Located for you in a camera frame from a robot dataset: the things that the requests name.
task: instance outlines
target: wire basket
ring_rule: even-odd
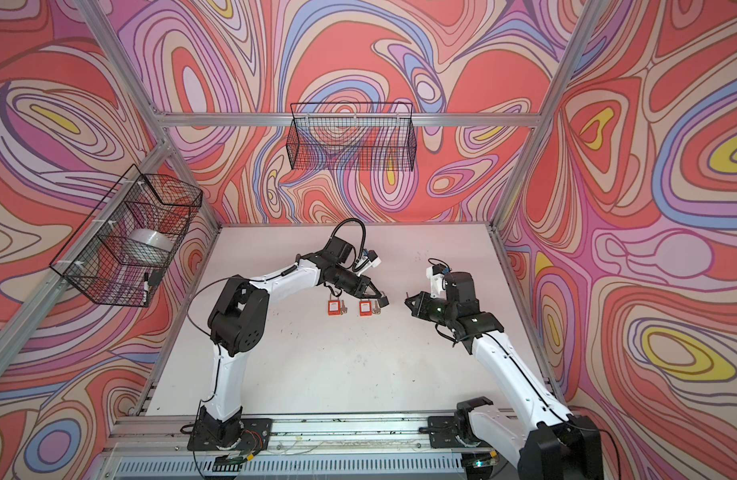
[[[200,188],[139,172],[113,213],[95,220],[102,226],[81,252],[72,260],[57,254],[51,268],[94,303],[148,306],[201,204]]]
[[[291,104],[286,150],[292,170],[413,170],[413,105],[405,102]]]

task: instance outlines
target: white tabletop surface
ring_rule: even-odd
[[[470,272],[483,311],[504,325],[516,351],[539,376],[539,367],[487,227],[482,224],[369,226],[366,248],[382,262],[366,275],[389,297],[381,315],[358,315],[358,300],[342,296],[348,312],[326,313],[328,290],[303,290],[269,306],[264,336],[251,351],[243,382],[245,414],[407,412],[455,408],[487,396],[509,407],[486,370],[462,345],[451,348],[433,323],[411,316],[405,294],[429,291],[427,258]],[[292,264],[296,254],[320,250],[332,226],[243,226],[222,229],[201,286],[225,276],[256,277]],[[358,246],[360,228],[339,236]],[[224,282],[192,303],[206,318]],[[212,344],[186,320],[157,384],[147,415],[194,415],[213,388]]]

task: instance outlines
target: patterned wall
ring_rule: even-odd
[[[536,112],[578,2],[113,2],[108,18],[166,111],[285,112],[411,101]],[[421,128],[412,173],[289,173],[283,128],[172,131],[223,223],[490,220],[527,131]]]
[[[623,478],[737,479],[737,2],[612,3],[501,233]]]
[[[0,2],[0,328],[151,148],[71,0]],[[0,379],[0,479],[83,475],[136,402],[206,252],[205,221],[191,228],[150,308],[69,290],[42,322]]]

